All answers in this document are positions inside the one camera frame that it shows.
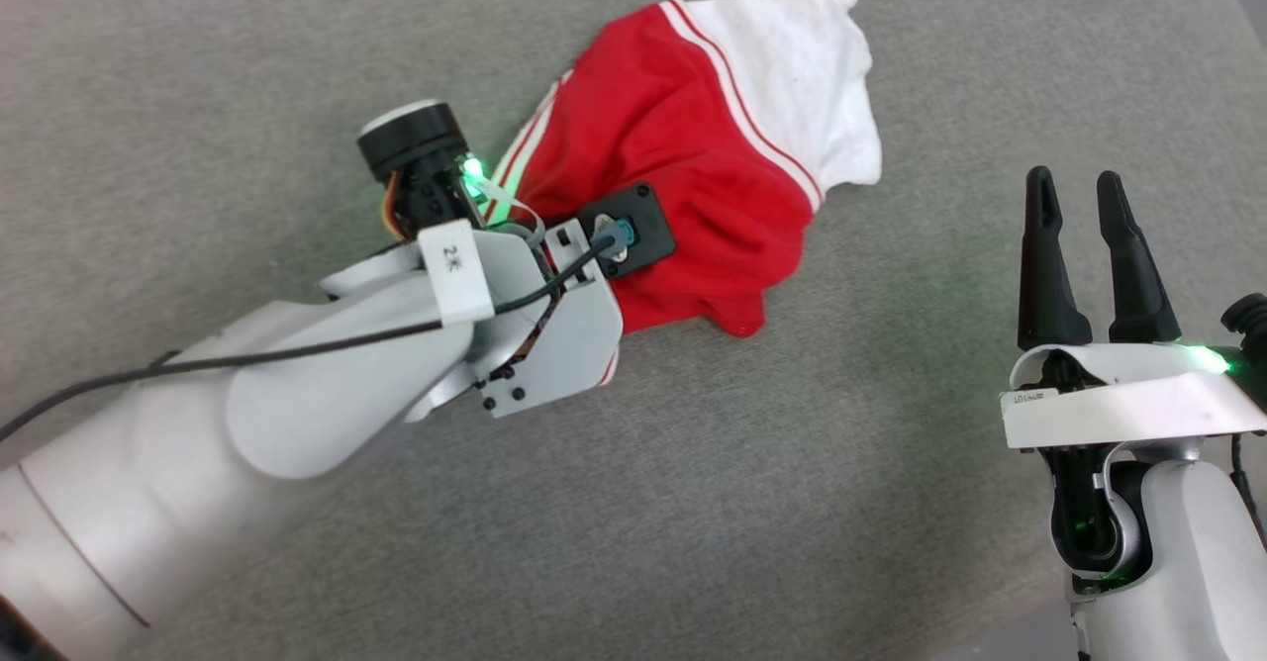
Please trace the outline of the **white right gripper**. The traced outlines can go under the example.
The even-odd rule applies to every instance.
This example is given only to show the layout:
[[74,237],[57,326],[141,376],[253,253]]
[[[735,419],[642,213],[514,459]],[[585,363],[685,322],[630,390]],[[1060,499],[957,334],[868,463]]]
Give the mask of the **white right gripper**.
[[1000,398],[1009,447],[1264,431],[1262,368],[1234,348],[1173,342],[1182,330],[1114,171],[1097,179],[1097,211],[1112,263],[1111,342],[1091,342],[1090,319],[1074,304],[1050,170],[1028,171],[1017,317],[1017,347],[1025,353]]

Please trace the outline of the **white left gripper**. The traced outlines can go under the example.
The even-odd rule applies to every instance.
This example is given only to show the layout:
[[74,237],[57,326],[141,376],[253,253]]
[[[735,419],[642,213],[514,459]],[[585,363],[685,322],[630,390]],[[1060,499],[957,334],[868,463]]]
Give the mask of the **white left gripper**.
[[519,200],[483,173],[447,103],[375,116],[357,146],[404,233],[366,261],[385,279],[372,304],[405,330],[357,351],[359,417],[418,420],[471,389],[511,415],[606,381],[625,319],[601,260],[625,236],[537,211],[484,218],[480,206]]

